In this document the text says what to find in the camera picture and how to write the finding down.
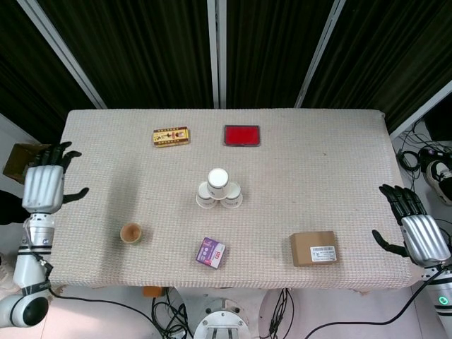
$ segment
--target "black curtain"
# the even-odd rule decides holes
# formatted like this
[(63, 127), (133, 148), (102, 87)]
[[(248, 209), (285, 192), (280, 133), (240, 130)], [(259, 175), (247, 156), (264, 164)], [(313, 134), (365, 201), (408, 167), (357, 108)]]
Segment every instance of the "black curtain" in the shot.
[(0, 4), (0, 113), (56, 143), (71, 109), (93, 108), (16, 0)]
[(213, 106), (206, 1), (39, 3), (108, 108)]
[(227, 0), (227, 108), (294, 107), (333, 0)]
[(347, 0), (302, 106), (380, 109), (392, 132), (452, 79), (451, 62), (451, 0)]

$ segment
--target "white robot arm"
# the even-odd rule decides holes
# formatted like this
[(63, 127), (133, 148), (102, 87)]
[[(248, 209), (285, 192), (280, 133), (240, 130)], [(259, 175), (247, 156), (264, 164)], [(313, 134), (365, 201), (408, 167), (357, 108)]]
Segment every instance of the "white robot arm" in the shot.
[(405, 246), (389, 244), (376, 230), (373, 230), (372, 234), (376, 242), (386, 251), (410, 257), (413, 263), (423, 267), (424, 281), (439, 271), (442, 272), (427, 286), (427, 291), (447, 336), (452, 339), (451, 249), (444, 241), (434, 218), (427, 215), (416, 193), (388, 185), (381, 186), (380, 191), (391, 205), (400, 225)]
[(19, 247), (14, 283), (21, 295), (0, 300), (0, 328), (29, 327), (38, 324), (47, 314), (52, 266), (48, 260), (52, 250), (54, 221), (52, 214), (63, 203), (82, 199), (88, 188), (77, 194), (63, 195), (64, 173), (76, 151), (63, 155), (70, 142), (48, 148), (36, 157), (25, 176), (22, 207), (31, 215), (24, 222), (22, 244)]

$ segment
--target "small cup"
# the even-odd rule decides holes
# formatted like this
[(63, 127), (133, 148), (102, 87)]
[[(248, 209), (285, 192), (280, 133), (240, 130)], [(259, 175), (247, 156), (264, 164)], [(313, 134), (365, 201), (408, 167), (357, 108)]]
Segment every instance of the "small cup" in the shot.
[(237, 208), (242, 204), (242, 189), (237, 182), (230, 183), (230, 191), (227, 197), (221, 200), (221, 204), (226, 208)]
[(196, 194), (196, 202), (199, 207), (202, 208), (212, 208), (215, 207), (217, 201), (212, 198), (209, 194), (209, 190), (207, 188), (207, 182), (201, 182), (198, 187), (198, 193)]
[(229, 175), (223, 168), (214, 168), (209, 172), (207, 188), (215, 200), (226, 198), (229, 193)]
[(129, 222), (121, 228), (119, 236), (126, 244), (137, 244), (143, 236), (143, 231), (141, 231), (141, 226), (139, 224)]

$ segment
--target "small purple box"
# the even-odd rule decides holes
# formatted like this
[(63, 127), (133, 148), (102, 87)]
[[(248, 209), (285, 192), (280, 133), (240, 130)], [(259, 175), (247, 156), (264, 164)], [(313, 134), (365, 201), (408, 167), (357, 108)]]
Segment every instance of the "small purple box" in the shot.
[(211, 238), (204, 238), (196, 261), (213, 268), (218, 268), (221, 258), (225, 253), (225, 248), (226, 246), (220, 242), (216, 242)]

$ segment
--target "beige tablecloth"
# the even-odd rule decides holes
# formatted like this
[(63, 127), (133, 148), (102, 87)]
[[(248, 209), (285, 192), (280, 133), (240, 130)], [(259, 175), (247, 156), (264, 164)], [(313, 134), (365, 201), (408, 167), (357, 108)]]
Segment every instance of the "beige tablecloth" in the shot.
[[(226, 124), (260, 125), (261, 146), (224, 146)], [(154, 147), (153, 130), (173, 126), (188, 126), (191, 143)], [(378, 190), (401, 183), (381, 112), (83, 110), (70, 112), (62, 140), (83, 153), (65, 193), (90, 191), (55, 215), (56, 283), (369, 290), (413, 282), (409, 261), (371, 235), (375, 228), (402, 243)], [(214, 167), (242, 185), (240, 208), (196, 205), (196, 188)], [(137, 246), (119, 238), (127, 222), (144, 229)], [(314, 230), (335, 232), (340, 262), (294, 267), (289, 236)], [(218, 270), (195, 261), (204, 237), (226, 244)]]

